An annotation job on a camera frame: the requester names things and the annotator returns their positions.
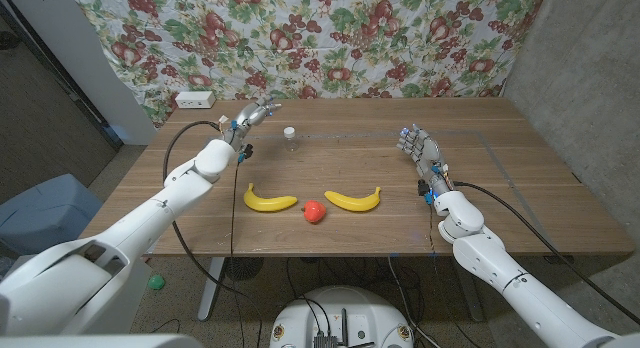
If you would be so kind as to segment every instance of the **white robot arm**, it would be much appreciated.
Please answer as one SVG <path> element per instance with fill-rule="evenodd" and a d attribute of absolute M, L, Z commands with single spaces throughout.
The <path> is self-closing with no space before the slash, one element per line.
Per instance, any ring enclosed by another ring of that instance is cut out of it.
<path fill-rule="evenodd" d="M 0 335 L 83 333 L 122 290 L 133 263 L 171 222 L 211 190 L 252 126 L 281 107 L 249 104 L 198 155 L 168 175 L 165 188 L 104 232 L 51 247 L 0 284 Z"/>
<path fill-rule="evenodd" d="M 437 143 L 424 130 L 401 132 L 398 148 L 409 154 L 423 178 L 427 194 L 439 216 L 442 237 L 453 244 L 456 261 L 491 285 L 509 302 L 527 325 L 550 347 L 601 347 L 619 336 L 577 313 L 522 268 L 506 251 L 500 238 L 484 225 L 482 213 L 456 191 Z"/>

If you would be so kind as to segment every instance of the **tomato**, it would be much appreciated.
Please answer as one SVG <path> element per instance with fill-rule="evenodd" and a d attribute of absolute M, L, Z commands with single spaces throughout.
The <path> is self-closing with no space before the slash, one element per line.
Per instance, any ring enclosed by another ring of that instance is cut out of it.
<path fill-rule="evenodd" d="M 324 214 L 327 213 L 327 208 L 318 201 L 310 200 L 304 204 L 302 211 L 307 221 L 317 223 L 324 217 Z"/>

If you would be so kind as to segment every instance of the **yellow banana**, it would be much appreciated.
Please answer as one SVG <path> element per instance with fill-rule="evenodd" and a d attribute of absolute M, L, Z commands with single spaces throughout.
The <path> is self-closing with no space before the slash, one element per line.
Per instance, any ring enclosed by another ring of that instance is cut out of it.
<path fill-rule="evenodd" d="M 376 187 L 375 193 L 364 198 L 351 198 L 332 191 L 324 192 L 324 196 L 340 208 L 354 212 L 364 212 L 373 209 L 380 203 L 380 187 Z"/>
<path fill-rule="evenodd" d="M 244 203 L 247 207 L 258 212 L 275 212 L 289 208 L 298 201 L 298 198 L 284 196 L 277 198 L 260 198 L 253 193 L 253 183 L 249 183 L 249 189 L 244 192 Z"/>

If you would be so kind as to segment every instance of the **power strip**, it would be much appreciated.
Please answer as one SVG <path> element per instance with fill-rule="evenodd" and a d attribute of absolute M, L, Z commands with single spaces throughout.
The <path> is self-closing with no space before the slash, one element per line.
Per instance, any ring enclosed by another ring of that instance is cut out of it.
<path fill-rule="evenodd" d="M 180 108 L 211 108 L 215 101 L 213 92 L 180 92 L 176 97 Z"/>

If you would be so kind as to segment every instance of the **clear water bottle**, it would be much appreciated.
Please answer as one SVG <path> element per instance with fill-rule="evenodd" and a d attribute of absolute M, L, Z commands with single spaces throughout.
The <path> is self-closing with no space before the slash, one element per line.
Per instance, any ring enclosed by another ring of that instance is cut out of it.
<path fill-rule="evenodd" d="M 298 149 L 296 130 L 293 127 L 287 127 L 284 129 L 284 148 L 289 152 L 293 152 Z"/>

